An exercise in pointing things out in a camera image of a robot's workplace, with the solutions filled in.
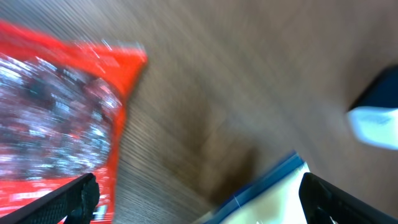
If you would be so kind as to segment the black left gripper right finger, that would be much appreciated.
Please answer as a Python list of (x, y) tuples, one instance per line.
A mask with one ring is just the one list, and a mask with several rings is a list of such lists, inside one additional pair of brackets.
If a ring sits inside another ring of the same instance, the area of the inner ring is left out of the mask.
[(310, 172), (304, 173), (298, 196), (308, 224), (397, 224), (396, 218)]

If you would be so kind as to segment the red candy bag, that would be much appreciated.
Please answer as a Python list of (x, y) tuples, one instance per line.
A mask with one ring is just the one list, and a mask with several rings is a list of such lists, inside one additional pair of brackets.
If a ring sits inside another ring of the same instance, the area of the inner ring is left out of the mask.
[(113, 221), (127, 100), (146, 63), (138, 43), (62, 41), (1, 22), (2, 216), (92, 173), (92, 222)]

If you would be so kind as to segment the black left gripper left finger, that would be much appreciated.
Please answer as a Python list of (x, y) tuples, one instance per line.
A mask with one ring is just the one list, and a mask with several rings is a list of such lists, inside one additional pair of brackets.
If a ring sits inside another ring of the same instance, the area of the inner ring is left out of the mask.
[(7, 224), (89, 224), (100, 199), (96, 177), (86, 173), (1, 218)]

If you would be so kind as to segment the yellow wet wipes pack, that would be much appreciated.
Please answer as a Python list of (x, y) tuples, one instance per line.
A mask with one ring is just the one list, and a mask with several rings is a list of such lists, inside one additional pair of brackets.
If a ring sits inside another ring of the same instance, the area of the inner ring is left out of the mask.
[(258, 179), (234, 193), (197, 224), (298, 224), (306, 223), (299, 187), (307, 163), (292, 152)]

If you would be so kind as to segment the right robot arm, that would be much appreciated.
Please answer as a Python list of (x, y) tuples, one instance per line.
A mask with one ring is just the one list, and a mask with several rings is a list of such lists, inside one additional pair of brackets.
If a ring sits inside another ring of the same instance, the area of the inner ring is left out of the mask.
[[(348, 120), (355, 137), (371, 146), (397, 150), (397, 65), (382, 70), (350, 106)], [(298, 196), (308, 224), (397, 223), (311, 172), (303, 175)]]

